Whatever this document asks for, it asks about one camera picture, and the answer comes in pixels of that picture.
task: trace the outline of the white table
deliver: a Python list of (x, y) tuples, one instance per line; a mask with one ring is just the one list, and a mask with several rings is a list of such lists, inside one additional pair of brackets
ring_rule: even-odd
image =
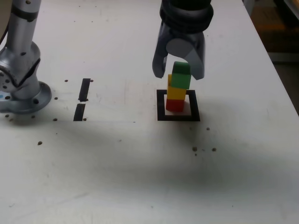
[(298, 223), (299, 118), (243, 3), (212, 2), (192, 123), (157, 121), (160, 2), (42, 2), (38, 77), (58, 100), (0, 118), (0, 223)]

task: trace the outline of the black tape marking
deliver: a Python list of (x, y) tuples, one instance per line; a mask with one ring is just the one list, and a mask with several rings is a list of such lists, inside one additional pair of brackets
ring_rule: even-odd
[(82, 80), (81, 90), (80, 90), (79, 99), (78, 99), (78, 100), (80, 100), (80, 102), (88, 101), (87, 95), (88, 95), (88, 90), (89, 90), (89, 84), (90, 84), (90, 78), (84, 78)]
[(38, 16), (38, 12), (36, 13), (28, 13), (25, 11), (20, 10), (18, 7), (16, 7), (14, 4), (11, 7), (11, 13), (15, 14), (21, 19), (28, 20), (29, 22), (35, 20)]
[(77, 104), (74, 121), (83, 121), (85, 104)]
[(187, 90), (189, 96), (191, 116), (187, 115), (165, 115), (164, 95), (167, 90), (157, 90), (157, 114), (158, 121), (200, 121), (195, 90)]

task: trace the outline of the stacked blocks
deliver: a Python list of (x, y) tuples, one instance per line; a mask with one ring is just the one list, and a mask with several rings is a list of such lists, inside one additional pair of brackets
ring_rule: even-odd
[(190, 87), (191, 72), (188, 63), (175, 62), (172, 75), (168, 75), (166, 109), (171, 112), (182, 112), (186, 91)]

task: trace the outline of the red block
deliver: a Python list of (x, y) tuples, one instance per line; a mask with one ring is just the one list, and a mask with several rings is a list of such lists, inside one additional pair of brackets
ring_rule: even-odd
[(179, 99), (167, 99), (166, 100), (166, 110), (171, 112), (183, 112), (184, 110), (184, 100)]

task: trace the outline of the black square outline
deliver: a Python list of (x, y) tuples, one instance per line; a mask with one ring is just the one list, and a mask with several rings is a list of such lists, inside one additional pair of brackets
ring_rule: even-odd
[(187, 115), (165, 115), (164, 95), (167, 90), (157, 90), (157, 114), (158, 121), (200, 121), (195, 90), (187, 90), (189, 96), (191, 116)]

